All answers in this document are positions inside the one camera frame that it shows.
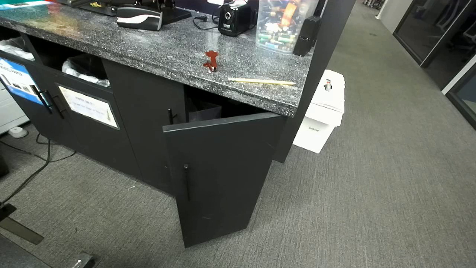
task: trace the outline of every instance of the black desk cabinet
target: black desk cabinet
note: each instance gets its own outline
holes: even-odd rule
[[[12,94],[43,136],[175,197],[184,246],[193,246],[247,228],[270,163],[285,160],[352,5],[328,2],[294,118],[258,109],[269,106],[255,105],[261,99],[253,93],[245,94],[257,108],[119,65],[102,47],[90,54],[110,87],[71,78],[61,65],[83,53],[70,39],[49,42],[58,33],[47,33],[43,41],[34,26],[17,33],[3,19],[0,39],[20,38],[35,62],[4,53],[0,59],[25,66],[49,103]],[[73,112],[59,87],[107,103],[117,129]]]

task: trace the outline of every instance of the small red figurine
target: small red figurine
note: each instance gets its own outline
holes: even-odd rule
[[[218,53],[215,51],[208,51],[205,53],[206,57],[209,57],[209,62],[206,62],[203,66],[208,69],[208,72],[217,72],[217,57],[218,57]]]

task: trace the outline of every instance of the open cabinet door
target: open cabinet door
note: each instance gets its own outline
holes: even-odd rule
[[[284,124],[258,114],[163,127],[184,246],[247,227]]]

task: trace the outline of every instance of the gray carpet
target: gray carpet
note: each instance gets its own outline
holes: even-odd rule
[[[58,268],[83,251],[114,268],[476,267],[474,130],[374,16],[357,2],[331,59],[342,127],[319,155],[272,166],[248,230],[183,249],[172,199],[77,155],[13,200],[44,242],[1,234]],[[40,161],[0,150],[4,197]]]

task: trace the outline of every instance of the granite countertop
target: granite countertop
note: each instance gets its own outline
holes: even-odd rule
[[[255,47],[253,33],[226,38],[217,30],[194,29],[192,20],[160,32],[138,32],[117,27],[114,19],[52,4],[3,10],[0,26],[284,117],[294,117],[311,65],[311,56]],[[206,51],[218,53],[215,74],[203,68]],[[293,81],[296,87],[238,84],[229,78]]]

